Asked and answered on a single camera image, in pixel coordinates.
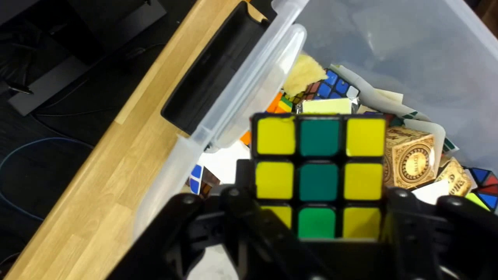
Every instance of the wooden surface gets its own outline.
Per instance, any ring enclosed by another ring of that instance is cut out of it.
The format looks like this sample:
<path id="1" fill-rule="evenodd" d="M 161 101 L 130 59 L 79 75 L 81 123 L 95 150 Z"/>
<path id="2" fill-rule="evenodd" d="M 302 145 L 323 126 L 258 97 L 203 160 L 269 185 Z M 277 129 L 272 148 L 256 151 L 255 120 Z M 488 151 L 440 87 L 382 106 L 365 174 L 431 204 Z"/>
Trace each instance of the wooden surface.
<path id="1" fill-rule="evenodd" d="M 77 171 L 7 279 L 104 279 L 132 240 L 138 202 L 177 128 L 160 109 L 238 0 L 197 0 L 119 115 Z"/>

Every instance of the plastic container wall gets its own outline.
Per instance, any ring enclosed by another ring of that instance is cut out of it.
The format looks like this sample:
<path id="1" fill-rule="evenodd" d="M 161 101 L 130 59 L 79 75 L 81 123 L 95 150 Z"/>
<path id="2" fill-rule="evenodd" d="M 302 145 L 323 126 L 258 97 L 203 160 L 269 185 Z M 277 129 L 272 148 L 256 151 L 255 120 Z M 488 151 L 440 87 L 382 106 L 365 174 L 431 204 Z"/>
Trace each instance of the plastic container wall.
<path id="1" fill-rule="evenodd" d="M 312 0 L 305 52 L 440 123 L 470 167 L 498 171 L 498 42 L 462 0 Z"/>

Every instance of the clear plastic storage bin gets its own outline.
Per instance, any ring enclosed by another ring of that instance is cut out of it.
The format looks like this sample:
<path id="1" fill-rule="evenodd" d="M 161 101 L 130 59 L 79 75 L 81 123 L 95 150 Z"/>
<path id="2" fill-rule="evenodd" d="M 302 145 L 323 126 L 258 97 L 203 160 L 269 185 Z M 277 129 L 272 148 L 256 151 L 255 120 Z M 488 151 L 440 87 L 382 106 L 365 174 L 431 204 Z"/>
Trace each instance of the clear plastic storage bin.
<path id="1" fill-rule="evenodd" d="M 498 44 L 463 0 L 311 0 L 305 52 L 440 123 L 470 167 L 498 171 Z"/>

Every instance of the dark floor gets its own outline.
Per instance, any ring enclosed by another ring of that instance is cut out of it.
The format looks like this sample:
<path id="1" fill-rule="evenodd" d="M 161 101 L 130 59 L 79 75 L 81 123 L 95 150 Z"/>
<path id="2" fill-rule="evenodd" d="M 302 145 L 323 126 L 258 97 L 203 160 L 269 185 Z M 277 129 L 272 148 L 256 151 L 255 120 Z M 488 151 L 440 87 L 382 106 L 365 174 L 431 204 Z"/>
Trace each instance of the dark floor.
<path id="1" fill-rule="evenodd" d="M 85 16 L 95 19 L 90 27 L 110 20 L 101 13 L 85 11 Z M 0 95 L 0 271 L 4 260 L 23 249 L 109 128 L 171 36 L 174 22 L 158 20 L 85 83 L 28 117 L 11 109 L 7 94 Z M 1 41 L 12 33 L 35 48 Z M 0 30 L 0 78 L 9 83 L 28 84 L 65 56 L 63 48 L 25 22 Z"/>

